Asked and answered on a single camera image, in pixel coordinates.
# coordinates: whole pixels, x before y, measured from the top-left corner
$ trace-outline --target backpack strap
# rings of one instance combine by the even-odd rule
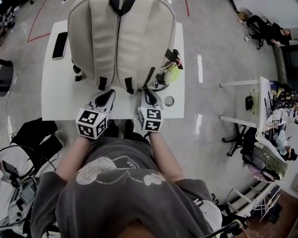
[[[146,81],[145,81],[145,83],[144,83],[143,88],[147,88],[147,87],[148,87],[147,84],[148,84],[148,82],[150,81],[150,79],[151,79],[151,77],[152,77],[154,71],[155,71],[155,67],[151,67],[150,72],[149,72],[149,74],[148,74],[148,76],[147,76],[147,79],[146,79]]]
[[[165,72],[163,72],[162,74],[157,74],[156,75],[156,79],[157,79],[157,82],[158,84],[161,84],[161,85],[166,85],[165,84],[165,81],[164,81],[164,75],[165,75]]]
[[[174,49],[173,52],[171,52],[169,49],[167,49],[165,57],[170,62],[175,63],[178,66],[178,69],[183,69],[182,64],[180,62],[180,54],[176,49]]]
[[[132,77],[130,77],[130,78],[126,78],[125,79],[125,86],[126,86],[126,88],[127,88],[127,92],[128,93],[130,93],[130,94],[134,94],[134,89],[133,89],[133,87],[132,87]]]
[[[267,181],[269,182],[275,181],[274,177],[271,174],[267,173],[264,169],[261,170],[261,174],[263,175],[264,179],[266,179]]]
[[[121,17],[131,10],[133,4],[135,3],[135,0],[125,0],[121,9],[119,9],[119,0],[109,0],[109,3],[113,10],[118,14],[118,16]]]
[[[74,64],[73,66],[73,70],[74,70],[74,73],[75,73],[75,82],[79,82],[82,80],[83,78],[83,71]]]
[[[99,81],[98,89],[99,89],[99,90],[105,90],[105,89],[106,89],[106,85],[107,85],[107,81],[108,81],[107,78],[105,78],[105,77],[100,77],[100,81]]]

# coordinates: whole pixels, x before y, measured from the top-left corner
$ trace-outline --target white wall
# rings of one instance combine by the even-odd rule
[[[293,136],[289,142],[288,145],[295,150],[296,153],[298,153],[298,125],[295,123],[292,123],[292,125],[288,125],[285,129],[285,133],[287,137]],[[295,175],[298,173],[298,158],[296,161],[288,161],[288,170],[285,174],[284,179],[280,182],[282,190],[289,193],[290,195],[298,198],[298,192],[291,189],[292,181],[295,177]]]
[[[234,0],[236,7],[245,7],[260,17],[278,23],[283,28],[298,26],[298,0]]]
[[[290,28],[292,39],[298,39],[298,27]]]

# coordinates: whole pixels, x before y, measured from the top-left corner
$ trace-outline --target white desk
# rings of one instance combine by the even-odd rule
[[[258,123],[249,122],[249,121],[240,120],[240,119],[231,118],[231,117],[225,117],[222,115],[219,118],[221,120],[226,120],[226,121],[241,124],[244,126],[257,128],[259,132],[267,131],[270,129],[270,127],[265,124],[265,121],[267,120],[267,115],[266,115],[266,106],[265,106],[265,102],[264,102],[266,100],[267,107],[270,107],[268,92],[270,94],[270,98],[273,99],[273,95],[271,94],[271,83],[269,82],[269,80],[267,80],[263,77],[260,77],[259,80],[256,79],[256,80],[235,81],[235,82],[220,83],[219,85],[220,85],[220,87],[259,85],[259,113],[258,113],[259,120],[258,120]]]
[[[276,200],[278,200],[279,196],[276,196],[277,193],[272,197],[272,199],[270,199],[270,201],[268,203],[266,203],[265,198],[271,193],[271,191],[273,190],[273,188],[276,186],[276,183],[271,183],[269,184],[255,199],[251,200],[247,197],[247,195],[243,195],[241,192],[239,192],[237,189],[233,188],[231,190],[231,192],[229,193],[228,197],[232,194],[232,192],[236,193],[238,196],[240,196],[241,198],[243,198],[248,205],[246,207],[244,207],[242,210],[238,211],[233,204],[226,202],[226,204],[236,212],[237,216],[240,217],[250,217],[251,216],[251,211],[252,210],[259,210],[259,207],[262,207],[263,202],[265,203],[266,206],[266,212],[264,213],[264,215],[262,214],[262,219],[263,217],[268,213],[268,211],[272,208],[272,205],[276,202]],[[251,187],[251,192],[257,191],[257,189]]]
[[[67,20],[56,22],[48,41],[41,87],[43,120],[75,120],[79,109],[84,107],[90,96],[99,92],[95,82],[92,80],[84,79],[80,82],[75,82],[69,43],[67,43],[65,55],[62,59],[52,59],[58,34],[67,30]],[[176,25],[174,48],[179,51],[185,69],[181,23]],[[177,81],[171,83],[165,90],[157,93],[163,102],[167,96],[172,96],[175,101],[171,107],[164,105],[164,118],[184,117],[184,71],[181,72]],[[140,103],[140,92],[131,95],[117,85],[112,85],[111,88],[116,91],[111,119],[136,119],[136,112]]]

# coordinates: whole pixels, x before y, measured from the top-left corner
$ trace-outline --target smartphone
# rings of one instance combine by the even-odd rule
[[[66,41],[67,41],[68,33],[62,32],[58,34],[54,52],[53,52],[53,59],[60,59],[63,58],[65,49],[66,49]]]

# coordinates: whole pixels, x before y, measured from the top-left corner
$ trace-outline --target hand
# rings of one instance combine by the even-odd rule
[[[277,45],[277,46],[280,46],[280,42],[279,41],[276,41],[274,39],[271,39],[270,40],[273,44]]]

